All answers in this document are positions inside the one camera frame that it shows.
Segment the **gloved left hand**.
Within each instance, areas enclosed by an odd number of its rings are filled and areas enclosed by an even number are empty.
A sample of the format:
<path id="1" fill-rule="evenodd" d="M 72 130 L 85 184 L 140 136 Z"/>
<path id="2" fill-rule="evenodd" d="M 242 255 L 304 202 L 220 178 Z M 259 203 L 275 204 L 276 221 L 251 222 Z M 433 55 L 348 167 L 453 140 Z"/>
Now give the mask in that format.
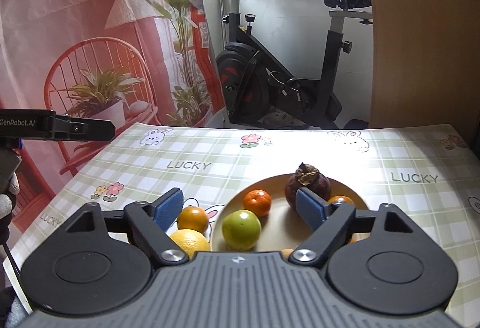
<path id="1" fill-rule="evenodd" d="M 10 185 L 8 190 L 0 195 L 0 231 L 1 231 L 1 245 L 7 243 L 10 236 L 8 226 L 11 223 L 13 209 L 16 206 L 16 195 L 20 192 L 20 185 L 16 173 L 10 178 Z"/>

